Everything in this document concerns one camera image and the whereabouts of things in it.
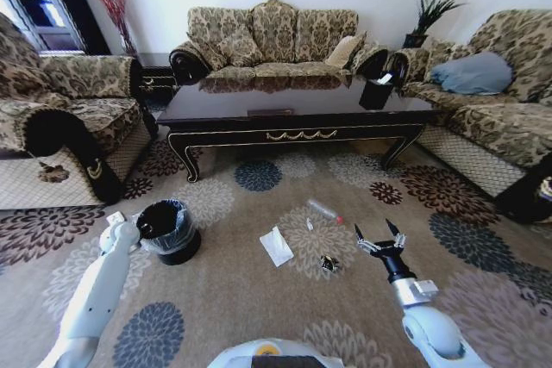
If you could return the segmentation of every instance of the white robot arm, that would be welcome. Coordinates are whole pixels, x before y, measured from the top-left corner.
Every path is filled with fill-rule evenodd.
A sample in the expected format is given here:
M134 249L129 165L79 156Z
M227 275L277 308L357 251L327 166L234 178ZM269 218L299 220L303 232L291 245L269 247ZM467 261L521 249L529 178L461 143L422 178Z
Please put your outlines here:
M416 275L400 258L405 248L406 236L390 221L387 225L393 240L372 243L365 240L358 226L354 225L358 246L386 266L395 295L405 316L403 328L408 338L420 350L430 368L474 367L488 368L462 336L450 316L428 306L438 289L430 280L418 281Z
M383 260L389 282L405 311L403 326L411 342L431 368L488 367L462 337L455 322L427 306L437 288L431 281L418 281L399 257L405 236L388 222L395 239L372 243L356 228L358 245ZM140 240L139 230L129 222L107 228L100 238L103 255L92 263L78 284L60 326L52 351L39 368L85 368L91 362L100 336L115 312L129 273L130 256ZM287 340L256 340L222 352L210 368L250 367L252 357L265 348L275 355L311 356L326 367L343 367L340 359L326 358L315 349Z
M102 234L104 254L86 269L61 320L60 335L39 368L85 368L115 312L129 273L129 253L140 240L131 223L117 223Z

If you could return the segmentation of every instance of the table leg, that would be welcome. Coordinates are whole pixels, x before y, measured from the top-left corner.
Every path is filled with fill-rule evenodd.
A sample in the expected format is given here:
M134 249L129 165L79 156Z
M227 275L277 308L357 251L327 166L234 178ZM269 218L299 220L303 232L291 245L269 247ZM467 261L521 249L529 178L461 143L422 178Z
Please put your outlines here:
M171 140L171 138L172 136L169 134L167 137L169 147L179 156L179 159L182 160L184 166L188 170L188 181L190 183L195 183L199 179L199 166L198 162L191 154L191 147L180 143L179 140Z
M417 137L419 137L425 126L420 126L419 128L414 128L411 134L401 137L395 141L395 143L387 150L387 152L381 158L380 164L382 170L387 170L391 163L406 149L412 144Z

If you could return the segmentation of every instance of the patterned sofa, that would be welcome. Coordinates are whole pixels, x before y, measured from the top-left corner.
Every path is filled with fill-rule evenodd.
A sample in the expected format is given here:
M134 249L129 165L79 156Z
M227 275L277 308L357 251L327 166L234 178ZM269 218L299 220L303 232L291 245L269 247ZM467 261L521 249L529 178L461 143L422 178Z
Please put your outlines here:
M492 51L513 68L504 93L463 96L430 82L446 60ZM492 15L467 45L436 42L397 51L392 70L406 96L442 109L418 142L477 184L521 221L546 215L535 209L535 188L552 174L552 10L504 10Z
M116 202L157 133L140 64L39 56L0 15L0 209Z
M323 61L347 35L354 35L358 15L353 10L297 10L280 0L268 0L251 10L192 8L188 12L188 37L216 45L236 30L246 28L263 55L254 67L225 66L212 71L191 41L176 47L170 62L179 84L208 78L297 77L361 73L378 77L387 49L367 39L350 66L336 70Z

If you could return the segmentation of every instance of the black trash bin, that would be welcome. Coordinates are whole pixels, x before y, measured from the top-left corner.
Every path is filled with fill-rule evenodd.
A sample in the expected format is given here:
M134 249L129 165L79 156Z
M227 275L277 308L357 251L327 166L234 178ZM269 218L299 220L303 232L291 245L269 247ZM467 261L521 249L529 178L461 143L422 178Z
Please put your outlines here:
M165 265L180 265L191 259L201 245L201 235L193 226L186 206L179 200L151 204L136 220L141 245L157 253Z

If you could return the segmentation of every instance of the floral rug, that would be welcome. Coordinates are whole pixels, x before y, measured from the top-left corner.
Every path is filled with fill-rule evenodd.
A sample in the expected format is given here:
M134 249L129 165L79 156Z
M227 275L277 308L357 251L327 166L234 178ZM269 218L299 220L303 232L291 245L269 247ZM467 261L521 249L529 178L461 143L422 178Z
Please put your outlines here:
M263 337L301 340L359 368L425 366L401 326L386 271L355 244L407 234L405 262L441 293L492 366L552 366L552 230L499 215L461 177L419 148L379 168L389 143L365 141L197 150L202 179L160 136L115 206L0 213L0 366L37 366L86 267L105 217L131 217L176 197L203 242L192 260L131 256L119 307L93 367L205 367L228 346ZM306 206L316 198L342 225ZM313 230L306 226L310 219ZM294 258L276 268L259 237L278 225ZM318 258L342 264L327 273Z

